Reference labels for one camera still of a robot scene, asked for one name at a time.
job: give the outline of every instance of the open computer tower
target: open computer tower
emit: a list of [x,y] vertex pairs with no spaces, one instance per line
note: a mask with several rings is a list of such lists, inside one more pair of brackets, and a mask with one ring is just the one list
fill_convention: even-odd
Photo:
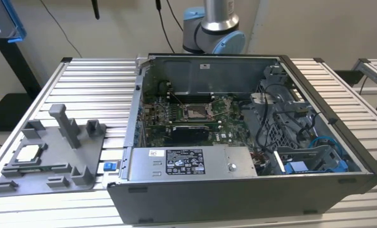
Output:
[[150,54],[119,181],[125,223],[324,213],[377,162],[286,56]]

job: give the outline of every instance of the workbench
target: workbench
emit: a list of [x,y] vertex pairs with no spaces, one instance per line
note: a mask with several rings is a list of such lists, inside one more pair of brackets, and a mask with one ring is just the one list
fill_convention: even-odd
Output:
[[[377,111],[357,95],[325,62],[293,59],[322,98],[337,112],[377,160]],[[122,157],[124,137],[136,80],[134,59],[64,58],[23,120],[0,149],[0,170],[17,148],[28,120],[44,126],[57,122],[48,114],[52,104],[67,105],[67,115],[79,124],[99,119],[108,130],[93,190],[0,198],[0,227],[107,227],[126,226],[105,190],[119,171],[104,172],[105,162]],[[364,195],[348,196],[325,214],[236,221],[170,224],[154,227],[377,227],[377,186]]]

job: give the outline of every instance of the green circuit board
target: green circuit board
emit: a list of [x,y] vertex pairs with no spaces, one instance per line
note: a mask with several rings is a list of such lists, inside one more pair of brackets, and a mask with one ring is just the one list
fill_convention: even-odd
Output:
[[161,99],[145,104],[144,112],[146,147],[193,146],[192,143],[174,144],[170,131],[174,126],[205,126],[209,128],[208,139],[194,145],[228,144],[252,148],[238,102],[230,97],[216,97],[206,104],[170,104]]

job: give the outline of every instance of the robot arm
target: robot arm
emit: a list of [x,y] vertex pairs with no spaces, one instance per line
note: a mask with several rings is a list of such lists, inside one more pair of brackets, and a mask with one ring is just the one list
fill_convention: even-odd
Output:
[[182,49],[186,53],[240,54],[246,37],[238,31],[234,0],[204,0],[205,7],[184,12]]

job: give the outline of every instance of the blue latch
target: blue latch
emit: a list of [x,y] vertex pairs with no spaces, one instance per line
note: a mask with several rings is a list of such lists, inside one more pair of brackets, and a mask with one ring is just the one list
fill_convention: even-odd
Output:
[[104,164],[104,171],[108,172],[108,171],[116,171],[117,170],[117,164],[116,163],[112,163],[112,162],[107,162]]

